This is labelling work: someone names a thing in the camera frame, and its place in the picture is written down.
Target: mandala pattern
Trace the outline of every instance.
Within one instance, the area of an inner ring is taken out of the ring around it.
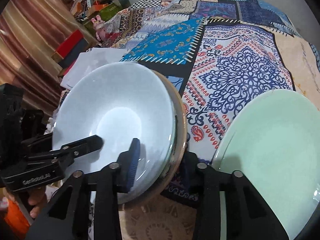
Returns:
[[[232,118],[256,96],[270,89],[291,89],[280,69],[271,62],[268,55],[259,55],[249,46],[241,49],[236,56],[217,56],[216,67],[200,75],[209,95],[205,111],[233,112]]]
[[[279,88],[293,89],[272,33],[244,24],[207,26],[183,95],[190,151],[199,153],[201,144],[214,152],[248,102]],[[213,157],[212,152],[202,153],[199,158]]]

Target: cardboard box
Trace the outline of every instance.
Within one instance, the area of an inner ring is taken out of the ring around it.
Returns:
[[[98,5],[92,5],[86,12],[86,16],[90,17],[90,15],[94,14],[95,12],[98,12],[102,10],[103,8],[107,7],[109,4],[98,4]]]

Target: pink stuffed bunny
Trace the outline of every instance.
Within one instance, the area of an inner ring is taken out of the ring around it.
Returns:
[[[100,15],[97,15],[96,18],[91,19],[93,23],[93,28],[96,31],[96,37],[98,41],[105,41],[106,40],[106,29],[105,29],[105,22],[101,20]]]

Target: patterned tablecloth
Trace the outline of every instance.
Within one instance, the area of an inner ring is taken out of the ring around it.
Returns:
[[[279,9],[262,0],[141,0],[106,23],[105,47],[125,48],[175,82],[189,150],[210,163],[236,115],[257,95],[290,89],[320,108],[320,56]],[[197,201],[179,173],[165,195]],[[195,210],[158,197],[120,212],[124,239],[191,239]]]

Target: white bowl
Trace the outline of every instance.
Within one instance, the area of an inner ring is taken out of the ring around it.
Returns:
[[[141,153],[135,182],[128,194],[118,196],[121,204],[142,194],[159,177],[172,150],[174,131],[174,108],[161,80],[142,65],[117,62],[94,70],[70,91],[56,119],[52,148],[95,134],[104,140],[101,150],[75,159],[66,170],[68,177],[76,170],[101,170],[138,138]]]

